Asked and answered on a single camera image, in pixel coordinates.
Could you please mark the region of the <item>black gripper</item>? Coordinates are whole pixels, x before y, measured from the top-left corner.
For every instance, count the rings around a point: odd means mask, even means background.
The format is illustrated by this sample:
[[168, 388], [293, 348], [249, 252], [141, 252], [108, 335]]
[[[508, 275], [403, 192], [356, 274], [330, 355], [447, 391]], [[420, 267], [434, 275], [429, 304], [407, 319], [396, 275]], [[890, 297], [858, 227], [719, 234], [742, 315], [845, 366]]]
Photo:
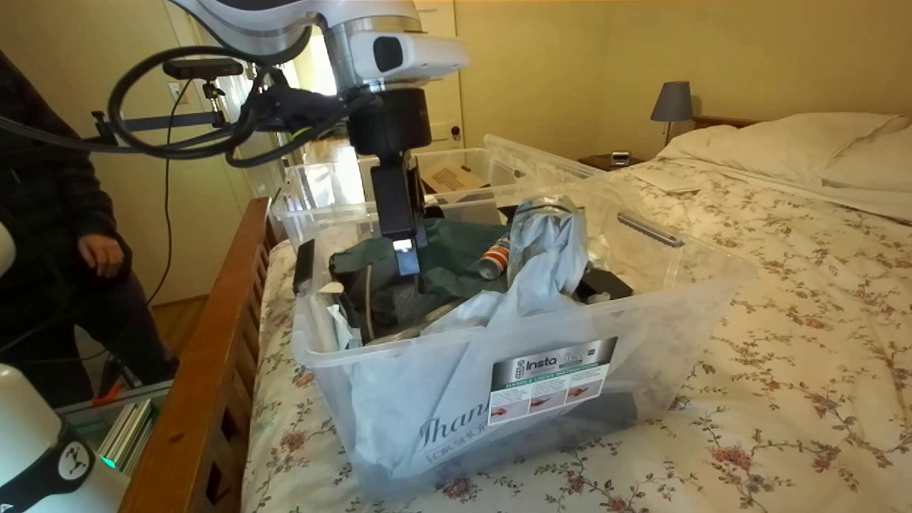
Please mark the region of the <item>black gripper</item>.
[[[414, 234], [422, 212], [414, 147], [430, 141], [430, 120], [422, 88], [367, 91], [352, 100], [347, 135], [359, 154], [376, 157], [370, 167], [379, 227]], [[393, 241], [396, 269], [420, 274], [414, 240]]]

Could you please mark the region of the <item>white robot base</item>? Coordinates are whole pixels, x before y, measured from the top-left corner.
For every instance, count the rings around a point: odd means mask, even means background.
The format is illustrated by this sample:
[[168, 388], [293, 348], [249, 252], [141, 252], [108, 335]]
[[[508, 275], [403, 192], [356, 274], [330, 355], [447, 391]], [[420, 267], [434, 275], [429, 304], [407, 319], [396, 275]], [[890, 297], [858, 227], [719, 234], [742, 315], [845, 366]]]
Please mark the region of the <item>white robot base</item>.
[[118, 513], [124, 493], [127, 476], [18, 366], [0, 365], [0, 513]]

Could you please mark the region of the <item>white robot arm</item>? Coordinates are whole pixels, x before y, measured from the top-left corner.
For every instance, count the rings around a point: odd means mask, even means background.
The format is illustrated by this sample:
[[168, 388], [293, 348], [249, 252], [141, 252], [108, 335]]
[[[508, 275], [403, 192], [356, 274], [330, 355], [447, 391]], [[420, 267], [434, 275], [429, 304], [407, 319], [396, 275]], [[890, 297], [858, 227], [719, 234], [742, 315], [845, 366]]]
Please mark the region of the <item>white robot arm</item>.
[[337, 97], [347, 104], [347, 138], [370, 167], [379, 231], [396, 269], [420, 274], [424, 212], [414, 147], [430, 141], [424, 84], [459, 71], [469, 50], [422, 27], [414, 0], [175, 0], [209, 33], [242, 56], [289, 61], [322, 27]]

